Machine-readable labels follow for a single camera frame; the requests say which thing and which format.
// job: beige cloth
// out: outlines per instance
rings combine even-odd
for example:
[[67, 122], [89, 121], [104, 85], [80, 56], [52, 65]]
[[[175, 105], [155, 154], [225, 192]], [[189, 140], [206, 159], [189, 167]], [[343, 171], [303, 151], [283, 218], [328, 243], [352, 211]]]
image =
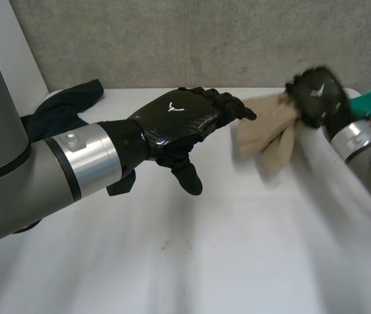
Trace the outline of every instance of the beige cloth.
[[294, 139], [302, 126], [300, 113], [285, 94], [246, 99], [243, 103], [258, 117], [240, 122], [240, 152], [244, 156], [260, 152], [268, 173], [275, 174], [290, 161]]

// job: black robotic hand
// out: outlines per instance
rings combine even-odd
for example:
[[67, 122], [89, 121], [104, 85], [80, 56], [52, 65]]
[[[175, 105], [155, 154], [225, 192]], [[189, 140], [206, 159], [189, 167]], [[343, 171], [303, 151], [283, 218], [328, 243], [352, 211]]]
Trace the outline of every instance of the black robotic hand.
[[197, 142], [235, 119], [255, 120], [256, 114], [229, 93], [214, 89], [179, 88], [145, 105], [128, 120], [143, 130], [148, 159], [168, 167], [190, 194], [200, 195], [202, 183], [189, 153]]
[[302, 121], [312, 128], [320, 128], [337, 111], [350, 109], [342, 85], [326, 67], [308, 69], [285, 87], [302, 112]]

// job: white tabletop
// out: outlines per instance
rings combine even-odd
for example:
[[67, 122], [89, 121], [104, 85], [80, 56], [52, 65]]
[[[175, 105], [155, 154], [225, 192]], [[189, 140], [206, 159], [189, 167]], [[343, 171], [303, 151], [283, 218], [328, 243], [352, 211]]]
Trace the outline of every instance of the white tabletop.
[[[106, 90], [81, 117], [126, 118], [166, 91]], [[195, 146], [201, 196], [145, 162], [129, 194], [1, 240], [0, 314], [371, 313], [371, 215], [338, 205], [300, 152], [264, 181], [231, 147], [229, 127]]]

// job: robotic arm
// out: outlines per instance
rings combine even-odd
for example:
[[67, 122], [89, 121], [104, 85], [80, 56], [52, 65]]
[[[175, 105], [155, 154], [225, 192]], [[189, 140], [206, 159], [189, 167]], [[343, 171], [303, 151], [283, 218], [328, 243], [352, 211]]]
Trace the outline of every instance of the robotic arm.
[[188, 154], [236, 118], [256, 115], [230, 94], [179, 88], [126, 120], [30, 143], [0, 72], [0, 239], [102, 188], [110, 196], [129, 192], [144, 160], [170, 168], [188, 193], [201, 194]]
[[371, 194], [371, 121], [356, 116], [341, 84], [326, 68], [304, 72], [286, 85], [299, 104], [304, 124], [325, 136]]

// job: wall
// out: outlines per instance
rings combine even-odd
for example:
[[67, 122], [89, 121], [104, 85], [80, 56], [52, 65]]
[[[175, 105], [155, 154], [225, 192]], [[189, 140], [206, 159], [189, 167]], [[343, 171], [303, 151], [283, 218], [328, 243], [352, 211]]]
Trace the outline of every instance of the wall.
[[282, 86], [330, 65], [371, 89], [371, 1], [11, 0], [51, 90]]

